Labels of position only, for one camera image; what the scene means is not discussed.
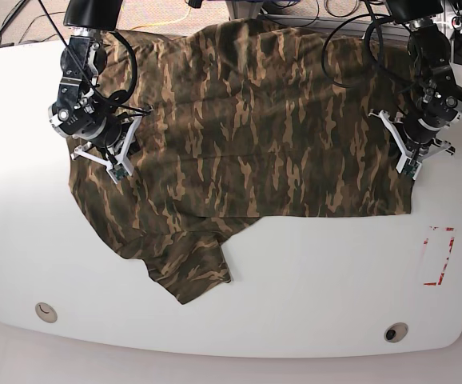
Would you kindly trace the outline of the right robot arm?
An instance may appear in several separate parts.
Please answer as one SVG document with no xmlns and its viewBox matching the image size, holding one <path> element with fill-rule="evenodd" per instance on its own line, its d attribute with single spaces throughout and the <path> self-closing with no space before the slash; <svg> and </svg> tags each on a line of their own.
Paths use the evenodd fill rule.
<svg viewBox="0 0 462 384">
<path fill-rule="evenodd" d="M 130 150 L 137 150 L 135 132 L 151 106 L 128 106 L 136 89 L 138 66 L 132 46 L 116 31 L 120 1 L 71 1 L 64 25 L 73 29 L 63 42 L 62 79 L 55 103 L 49 108 L 50 125 L 63 138 L 80 138 L 84 144 L 71 153 L 103 165 L 114 182 L 133 174 Z M 106 68 L 102 33 L 112 34 L 129 55 L 131 79 L 127 89 L 109 96 L 98 90 L 98 78 Z"/>
</svg>

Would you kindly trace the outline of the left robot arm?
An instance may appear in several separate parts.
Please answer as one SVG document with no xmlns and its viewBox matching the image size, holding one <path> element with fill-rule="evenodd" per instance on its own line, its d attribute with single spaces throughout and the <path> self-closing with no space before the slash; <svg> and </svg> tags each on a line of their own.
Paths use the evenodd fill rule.
<svg viewBox="0 0 462 384">
<path fill-rule="evenodd" d="M 372 63 L 404 88 L 408 113 L 394 119 L 386 110 L 371 110 L 369 114 L 383 122 L 400 150 L 397 172 L 415 179 L 424 160 L 444 151 L 454 155 L 452 144 L 437 135 L 462 118 L 462 87 L 452 71 L 451 43 L 432 20 L 444 12 L 441 3 L 387 1 L 385 6 L 389 16 L 372 22 L 365 33 L 364 46 Z M 372 32 L 390 22 L 408 27 L 408 53 L 416 71 L 412 81 L 405 82 L 390 73 L 369 48 Z"/>
</svg>

